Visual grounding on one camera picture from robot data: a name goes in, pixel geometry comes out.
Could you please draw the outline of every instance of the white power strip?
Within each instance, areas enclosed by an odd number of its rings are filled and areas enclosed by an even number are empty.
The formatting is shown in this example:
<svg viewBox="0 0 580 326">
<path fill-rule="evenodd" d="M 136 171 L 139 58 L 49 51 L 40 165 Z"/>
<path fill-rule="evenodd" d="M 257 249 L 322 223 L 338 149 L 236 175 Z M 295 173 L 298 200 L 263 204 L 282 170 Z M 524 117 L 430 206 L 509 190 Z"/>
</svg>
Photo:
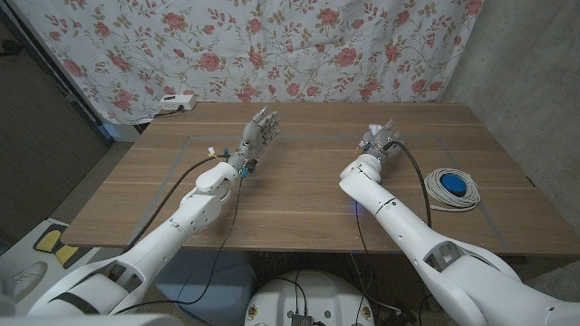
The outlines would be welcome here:
<svg viewBox="0 0 580 326">
<path fill-rule="evenodd" d="M 163 110 L 177 110 L 179 105 L 183 105 L 183 110 L 193 110 L 197 102 L 193 95 L 165 95 L 159 103 Z"/>
</svg>

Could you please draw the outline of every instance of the robotic arm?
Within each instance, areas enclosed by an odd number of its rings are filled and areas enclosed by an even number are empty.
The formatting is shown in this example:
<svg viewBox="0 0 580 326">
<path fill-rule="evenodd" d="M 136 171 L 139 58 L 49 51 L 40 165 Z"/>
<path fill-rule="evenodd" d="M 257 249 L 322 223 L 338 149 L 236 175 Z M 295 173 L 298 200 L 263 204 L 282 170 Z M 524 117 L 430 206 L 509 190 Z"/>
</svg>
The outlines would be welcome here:
<svg viewBox="0 0 580 326">
<path fill-rule="evenodd" d="M 87 264 L 55 284 L 29 315 L 115 314 L 139 303 L 157 274 L 186 240 L 218 218 L 230 198 L 227 186 L 254 172 L 267 144 L 280 132 L 277 112 L 264 107 L 247 123 L 242 140 L 227 162 L 219 162 L 196 180 L 179 209 L 128 252 Z"/>
<path fill-rule="evenodd" d="M 526 286 L 499 257 L 433 231 L 379 185 L 382 163 L 399 150 L 383 150 L 399 137 L 391 125 L 370 126 L 359 145 L 363 153 L 341 173 L 340 187 L 377 218 L 451 318 L 461 325 L 575 324 L 580 303 Z"/>
</svg>

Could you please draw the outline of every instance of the blue object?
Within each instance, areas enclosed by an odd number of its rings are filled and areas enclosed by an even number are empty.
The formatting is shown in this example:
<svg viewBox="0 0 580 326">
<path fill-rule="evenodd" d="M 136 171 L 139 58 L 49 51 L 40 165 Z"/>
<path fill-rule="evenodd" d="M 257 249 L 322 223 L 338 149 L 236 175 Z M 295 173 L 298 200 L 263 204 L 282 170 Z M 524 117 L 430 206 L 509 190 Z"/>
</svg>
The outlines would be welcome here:
<svg viewBox="0 0 580 326">
<path fill-rule="evenodd" d="M 465 191 L 467 190 L 467 185 L 462 178 L 448 173 L 443 175 L 440 180 L 441 184 L 449 191 L 451 194 L 457 197 L 464 197 Z"/>
</svg>

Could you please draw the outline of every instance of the flower pattern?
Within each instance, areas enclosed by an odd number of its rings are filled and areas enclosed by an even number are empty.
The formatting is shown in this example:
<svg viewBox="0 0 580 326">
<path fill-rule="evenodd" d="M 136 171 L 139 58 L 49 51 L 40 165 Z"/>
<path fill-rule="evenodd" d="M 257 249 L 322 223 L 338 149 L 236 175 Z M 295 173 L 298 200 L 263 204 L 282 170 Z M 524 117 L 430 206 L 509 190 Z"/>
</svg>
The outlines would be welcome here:
<svg viewBox="0 0 580 326">
<path fill-rule="evenodd" d="M 148 122 L 199 101 L 436 101 L 483 0 L 65 0 L 16 5 L 89 102 Z"/>
</svg>

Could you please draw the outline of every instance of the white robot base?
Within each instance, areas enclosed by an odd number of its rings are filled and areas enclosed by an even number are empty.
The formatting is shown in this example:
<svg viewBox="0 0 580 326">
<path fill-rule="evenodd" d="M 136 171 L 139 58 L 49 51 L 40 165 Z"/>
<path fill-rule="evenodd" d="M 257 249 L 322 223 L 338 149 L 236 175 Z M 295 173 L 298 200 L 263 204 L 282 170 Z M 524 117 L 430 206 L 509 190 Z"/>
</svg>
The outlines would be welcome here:
<svg viewBox="0 0 580 326">
<path fill-rule="evenodd" d="M 304 270 L 275 278 L 256 292 L 247 306 L 245 325 L 294 326 L 312 322 L 325 326 L 370 326 L 374 325 L 374 316 L 363 294 L 344 279 L 331 273 Z"/>
</svg>

